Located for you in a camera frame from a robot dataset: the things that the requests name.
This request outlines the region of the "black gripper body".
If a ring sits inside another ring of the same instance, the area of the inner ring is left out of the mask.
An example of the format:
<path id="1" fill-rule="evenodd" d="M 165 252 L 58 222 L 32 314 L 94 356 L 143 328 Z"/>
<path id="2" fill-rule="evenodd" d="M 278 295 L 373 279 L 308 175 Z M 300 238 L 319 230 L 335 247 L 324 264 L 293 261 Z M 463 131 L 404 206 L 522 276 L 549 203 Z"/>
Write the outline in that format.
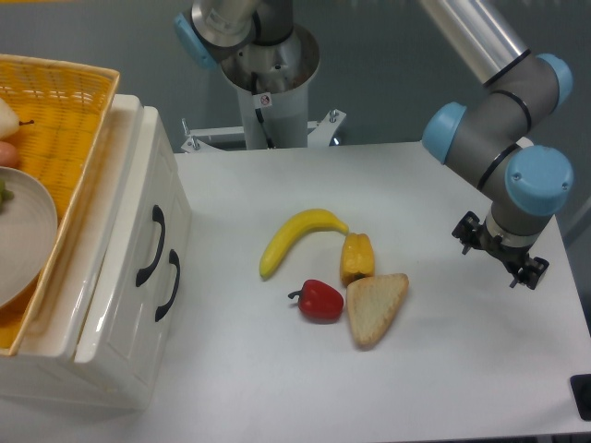
<path id="1" fill-rule="evenodd" d="M 531 248 L 531 237 L 510 233 L 494 220 L 485 220 L 478 228 L 478 247 L 500 261 L 510 273 L 519 273 L 525 266 Z"/>

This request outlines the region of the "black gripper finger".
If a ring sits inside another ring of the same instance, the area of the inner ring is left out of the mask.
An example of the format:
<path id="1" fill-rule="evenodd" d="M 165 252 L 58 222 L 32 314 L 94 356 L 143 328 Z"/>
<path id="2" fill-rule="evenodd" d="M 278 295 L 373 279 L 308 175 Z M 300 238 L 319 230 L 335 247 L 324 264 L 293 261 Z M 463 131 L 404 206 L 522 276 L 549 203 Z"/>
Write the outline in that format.
<path id="1" fill-rule="evenodd" d="M 549 268 L 549 262 L 542 257 L 526 255 L 508 264 L 508 271 L 513 276 L 510 287 L 523 285 L 535 290 Z"/>
<path id="2" fill-rule="evenodd" d="M 455 228 L 452 230 L 452 236 L 463 246 L 463 255 L 466 255 L 471 249 L 482 249 L 480 240 L 482 229 L 483 225 L 480 223 L 480 219 L 472 211 L 468 211 L 464 217 L 458 221 Z"/>

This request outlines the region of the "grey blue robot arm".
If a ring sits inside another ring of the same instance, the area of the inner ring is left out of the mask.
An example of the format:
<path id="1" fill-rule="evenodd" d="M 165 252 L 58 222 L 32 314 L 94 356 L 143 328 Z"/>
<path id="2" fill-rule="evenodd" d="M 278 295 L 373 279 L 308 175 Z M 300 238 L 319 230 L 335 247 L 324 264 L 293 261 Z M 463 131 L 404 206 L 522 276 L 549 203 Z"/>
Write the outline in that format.
<path id="1" fill-rule="evenodd" d="M 569 97 L 571 70 L 554 55 L 532 54 L 486 1 L 422 7 L 488 93 L 475 109 L 441 107 L 421 138 L 435 159 L 491 202 L 485 219 L 467 213 L 452 234 L 465 250 L 500 261 L 514 284 L 535 289 L 549 264 L 529 251 L 564 205 L 573 167 L 558 150 L 519 142 Z M 234 87 L 248 148 L 331 143 L 336 111 L 308 126 L 308 83 L 320 51 L 294 22 L 291 2 L 197 1 L 175 18 L 175 32 L 199 66 L 220 68 Z"/>

